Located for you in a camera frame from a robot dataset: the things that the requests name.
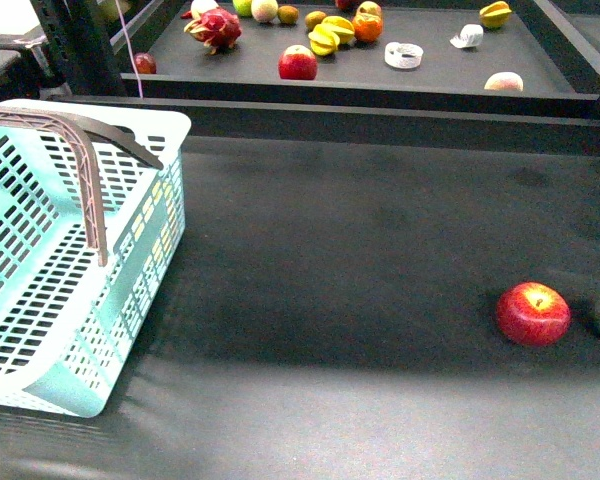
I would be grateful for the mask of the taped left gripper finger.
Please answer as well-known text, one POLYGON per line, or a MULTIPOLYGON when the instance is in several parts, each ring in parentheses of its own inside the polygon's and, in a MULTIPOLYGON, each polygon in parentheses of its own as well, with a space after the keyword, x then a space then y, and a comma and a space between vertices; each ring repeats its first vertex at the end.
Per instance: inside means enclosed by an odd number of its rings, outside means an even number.
POLYGON ((108 251, 100 176, 95 149, 87 134, 64 117, 15 107, 0 107, 0 126, 55 133, 67 143, 76 162, 87 245, 96 250, 98 265, 106 266, 108 251))

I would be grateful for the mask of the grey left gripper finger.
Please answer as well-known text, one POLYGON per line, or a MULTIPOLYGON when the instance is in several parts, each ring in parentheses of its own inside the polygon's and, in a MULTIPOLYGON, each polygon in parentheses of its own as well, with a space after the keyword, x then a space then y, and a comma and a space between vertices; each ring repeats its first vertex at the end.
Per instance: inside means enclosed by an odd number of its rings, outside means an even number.
POLYGON ((119 150, 130 155, 146 167, 157 170, 162 170, 164 168, 163 163, 158 157, 140 145, 133 135, 125 133, 115 126, 73 113, 60 112, 59 116, 72 121, 80 129, 86 132, 90 138, 94 138, 96 141, 113 144, 119 150))

